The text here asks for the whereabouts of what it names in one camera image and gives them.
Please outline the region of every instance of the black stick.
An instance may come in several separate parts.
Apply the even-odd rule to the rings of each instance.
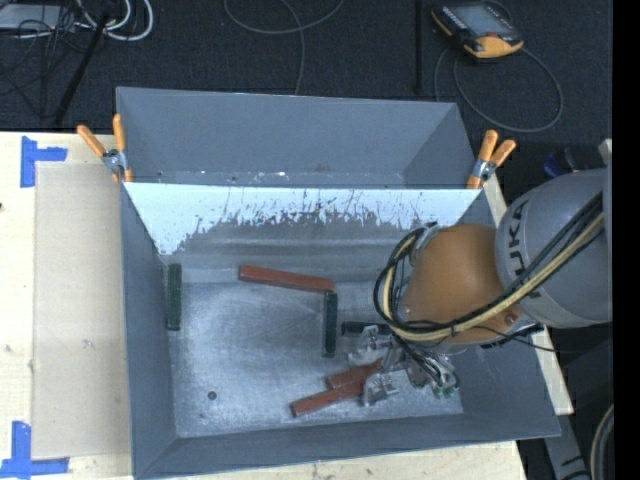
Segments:
[[[113,10],[113,7],[117,1],[118,0],[107,0],[102,9],[102,14],[100,16],[100,20],[98,21],[98,26],[95,32],[93,33],[93,37],[91,37],[91,42],[89,43],[89,46],[84,52],[82,60],[80,61],[80,65],[78,66],[78,69],[74,73],[73,78],[69,82],[69,85],[67,86],[67,90],[65,91],[64,96],[62,97],[62,101],[60,102],[60,106],[56,111],[55,118],[54,118],[55,127],[59,127],[62,124],[62,120],[64,119],[64,116],[67,113],[67,110],[69,109],[69,104],[71,103],[73,96],[78,90],[78,86],[80,85],[80,80],[82,80],[82,76],[84,75],[84,72],[87,69],[87,66],[89,65],[89,61],[91,60],[91,57],[93,56],[93,52],[98,46],[100,37],[102,36],[102,33],[104,32],[104,29],[107,26],[107,22],[109,21],[111,11]]]
[[[423,0],[415,0],[415,26],[416,26],[416,85],[413,88],[416,94],[422,94],[422,11]]]

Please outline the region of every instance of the blue tape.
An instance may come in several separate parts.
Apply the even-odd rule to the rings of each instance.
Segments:
[[[20,187],[36,184],[36,162],[63,162],[67,158],[65,148],[38,149],[38,143],[22,136],[22,158],[20,161]]]
[[[51,460],[31,460],[31,426],[21,421],[11,424],[11,458],[0,464],[0,478],[30,480],[32,475],[66,473],[69,457]]]

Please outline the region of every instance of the gray bin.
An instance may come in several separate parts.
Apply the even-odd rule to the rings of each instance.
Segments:
[[[137,478],[559,434],[536,353],[515,342],[453,357],[449,399],[399,372],[401,393],[372,407],[292,418],[349,368],[353,338],[323,357],[321,295],[237,280],[241,264],[331,278],[339,322],[379,321],[373,283],[406,232],[493,225],[484,192],[464,190],[454,104],[118,88],[117,110],[135,177],[121,216]]]

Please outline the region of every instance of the bin floor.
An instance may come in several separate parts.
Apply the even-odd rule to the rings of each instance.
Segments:
[[[393,374],[400,393],[371,407],[354,399],[291,415],[291,402],[324,391],[325,377],[350,368],[346,354],[357,338],[341,336],[340,323],[379,321],[372,290],[373,283],[336,283],[337,352],[325,358],[323,295],[243,282],[184,284],[181,330],[169,331],[178,435],[461,413],[460,392],[436,399],[400,371]]]

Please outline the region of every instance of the black carpet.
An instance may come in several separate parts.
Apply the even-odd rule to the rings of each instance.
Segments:
[[[105,1],[83,3],[97,15]],[[267,30],[313,23],[341,2],[226,1],[233,17]],[[225,0],[150,0],[154,13],[151,34],[136,42],[101,39],[59,124],[54,123],[55,113],[92,32],[78,29],[34,40],[17,39],[15,31],[0,31],[0,129],[73,131],[84,123],[94,132],[110,133],[118,86],[439,98],[458,103],[474,152],[488,128],[496,129],[502,138],[516,140],[517,150],[497,173],[510,203],[548,179],[544,166],[549,155],[571,150],[582,159],[578,163],[589,163],[602,141],[611,138],[613,0],[494,0],[522,32],[529,53],[476,64],[451,49],[436,72],[438,59],[451,43],[436,28],[429,11],[438,4],[468,1],[478,0],[423,0],[419,63],[415,0],[344,0],[335,14],[306,28],[303,37],[298,32],[247,30],[225,10]],[[135,31],[140,32],[148,18],[142,2],[132,2]],[[122,16],[121,2],[116,12]],[[420,64],[418,79],[416,66]],[[416,82],[423,87],[421,93],[414,90]],[[576,334],[571,331],[556,336],[565,348],[580,342],[580,338],[572,340]]]

